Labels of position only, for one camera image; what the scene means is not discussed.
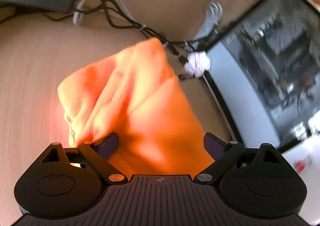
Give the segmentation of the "glass-sided computer case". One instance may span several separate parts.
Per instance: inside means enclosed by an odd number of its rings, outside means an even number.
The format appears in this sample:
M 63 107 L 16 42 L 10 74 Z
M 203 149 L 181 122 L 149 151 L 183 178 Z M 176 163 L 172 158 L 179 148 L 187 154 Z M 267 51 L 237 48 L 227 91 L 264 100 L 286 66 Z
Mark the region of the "glass-sided computer case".
M 319 10 L 259 0 L 207 48 L 210 89 L 233 140 L 281 153 L 312 135 L 319 112 Z

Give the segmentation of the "orange pumpkin costume garment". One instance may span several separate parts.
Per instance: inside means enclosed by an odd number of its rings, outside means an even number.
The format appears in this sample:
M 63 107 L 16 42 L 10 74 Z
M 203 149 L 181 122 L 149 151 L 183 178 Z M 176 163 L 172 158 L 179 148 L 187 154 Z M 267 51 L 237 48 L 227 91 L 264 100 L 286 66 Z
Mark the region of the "orange pumpkin costume garment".
M 204 131 L 167 61 L 149 39 L 65 78 L 57 93 L 69 125 L 69 145 L 116 133 L 109 162 L 127 177 L 194 176 L 212 164 Z

